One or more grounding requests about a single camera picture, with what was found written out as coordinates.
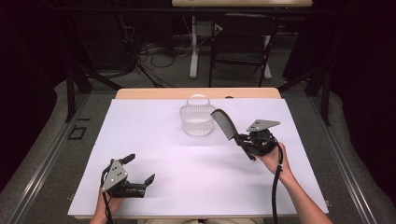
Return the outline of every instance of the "chair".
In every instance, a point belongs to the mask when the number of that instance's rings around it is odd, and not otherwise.
[[[211,27],[209,87],[215,63],[253,65],[254,73],[260,67],[260,87],[277,26],[277,19],[261,14],[223,13],[215,17]]]

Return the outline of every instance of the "basket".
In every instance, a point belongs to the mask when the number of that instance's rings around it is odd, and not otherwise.
[[[195,99],[196,102],[206,99],[207,103],[192,105],[190,100]],[[183,131],[192,136],[203,136],[213,131],[214,122],[210,114],[216,108],[210,104],[209,99],[202,94],[192,95],[186,105],[180,108],[180,118]]]

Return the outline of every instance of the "white paper sheet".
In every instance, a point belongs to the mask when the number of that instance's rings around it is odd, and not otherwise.
[[[128,180],[155,180],[143,199],[126,199],[116,217],[255,217],[271,216],[274,175],[260,161],[250,161],[215,123],[212,133],[192,137],[182,131],[179,109],[186,100],[113,100],[92,150],[69,216],[91,217],[102,171],[111,159],[134,153],[124,165]],[[279,99],[212,99],[239,133],[255,119],[280,121],[270,128],[287,146],[290,166],[300,184],[328,213],[289,108]],[[279,182],[277,212],[296,214]]]

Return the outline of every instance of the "table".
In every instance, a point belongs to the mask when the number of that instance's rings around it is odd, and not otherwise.
[[[202,137],[182,131],[178,110],[196,93],[205,94],[212,105],[224,109],[240,133],[245,133],[254,119],[280,121],[271,132],[290,149],[290,166],[303,188],[328,213],[291,114],[277,89],[181,88],[119,90],[68,215],[90,218],[97,199],[97,186],[92,183],[99,183],[110,159],[135,153],[136,159],[124,165],[130,174],[128,180],[141,183],[154,173],[156,177],[144,199],[127,199],[114,217],[270,217],[274,176],[260,162],[250,161],[219,127]],[[279,216],[296,215],[280,183],[277,212]]]
[[[174,7],[311,7],[311,0],[172,0]],[[196,17],[192,16],[192,56],[190,67],[190,78],[197,77],[198,53],[196,39]],[[271,79],[271,71],[268,64],[264,72],[265,79]]]

